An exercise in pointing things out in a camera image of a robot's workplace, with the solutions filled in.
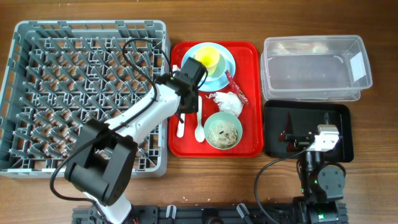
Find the rice food waste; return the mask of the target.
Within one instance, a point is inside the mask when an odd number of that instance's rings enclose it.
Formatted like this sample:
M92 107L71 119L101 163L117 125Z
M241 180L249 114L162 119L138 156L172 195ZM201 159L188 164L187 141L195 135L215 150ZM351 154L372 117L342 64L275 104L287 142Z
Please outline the rice food waste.
M230 121L217 120L209 128L210 144L220 149L231 147L238 140L238 132Z

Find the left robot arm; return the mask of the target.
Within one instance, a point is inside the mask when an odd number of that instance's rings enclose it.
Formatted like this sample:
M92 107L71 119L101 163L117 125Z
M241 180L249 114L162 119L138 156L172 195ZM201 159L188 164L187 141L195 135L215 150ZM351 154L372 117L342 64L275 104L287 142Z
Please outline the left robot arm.
M65 160L65 178L106 223L124 223L132 212L124 191L139 143L163 120L198 111L198 90L207 74L180 70L162 75L151 80L150 92L125 112L83 125L74 152Z

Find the white plastic fork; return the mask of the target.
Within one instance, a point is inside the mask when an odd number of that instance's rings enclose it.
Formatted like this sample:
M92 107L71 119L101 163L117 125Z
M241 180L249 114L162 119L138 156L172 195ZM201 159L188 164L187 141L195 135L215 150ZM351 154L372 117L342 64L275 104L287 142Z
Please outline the white plastic fork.
M178 68L177 65L173 65L172 66L172 70L174 72L179 72L180 71L180 69ZM185 114L184 113L180 114L179 115L179 119L180 120L178 122L176 135L177 135L178 138L182 138L183 135L184 135L184 131L185 131Z

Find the white plastic spoon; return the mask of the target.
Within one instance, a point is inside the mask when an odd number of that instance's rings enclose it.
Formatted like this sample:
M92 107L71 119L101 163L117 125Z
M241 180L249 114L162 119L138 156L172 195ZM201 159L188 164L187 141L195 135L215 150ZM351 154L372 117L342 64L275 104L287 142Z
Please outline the white plastic spoon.
M204 128L202 126L202 106L203 106L203 100L201 96L198 97L198 111L197 111L197 126L195 128L195 139L198 142L203 142L205 140L205 132Z

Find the white napkin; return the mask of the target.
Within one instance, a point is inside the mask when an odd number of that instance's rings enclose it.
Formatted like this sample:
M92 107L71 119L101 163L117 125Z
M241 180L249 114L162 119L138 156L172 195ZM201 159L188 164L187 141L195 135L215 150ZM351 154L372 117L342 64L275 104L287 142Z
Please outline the white napkin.
M212 99L218 106L220 112L225 112L238 117L243 110L243 102L232 92L215 92L206 96Z

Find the red snack wrapper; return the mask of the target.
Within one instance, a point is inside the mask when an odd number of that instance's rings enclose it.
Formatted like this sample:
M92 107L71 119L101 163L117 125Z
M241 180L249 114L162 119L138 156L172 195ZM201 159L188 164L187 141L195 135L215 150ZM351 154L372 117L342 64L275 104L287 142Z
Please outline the red snack wrapper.
M229 70L225 71L226 77L228 79L229 85L231 86L233 93L235 93L237 95L237 97L239 98L239 100L244 104L244 105L248 105L249 101L248 99L245 97L244 93L241 91L240 87L235 83L235 81L233 80L233 77L231 75L231 73L229 72Z

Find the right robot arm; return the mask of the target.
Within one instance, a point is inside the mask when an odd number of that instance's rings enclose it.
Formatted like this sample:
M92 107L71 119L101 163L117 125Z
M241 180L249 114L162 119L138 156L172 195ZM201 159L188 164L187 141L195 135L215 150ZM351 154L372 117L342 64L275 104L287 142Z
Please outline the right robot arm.
M335 148L339 131L335 125L319 124L316 133L294 134L288 114L279 141L287 150L298 152L296 170L301 181L301 197L293 199L292 220L296 223L348 223L343 198L346 170L337 162L325 162L324 154Z

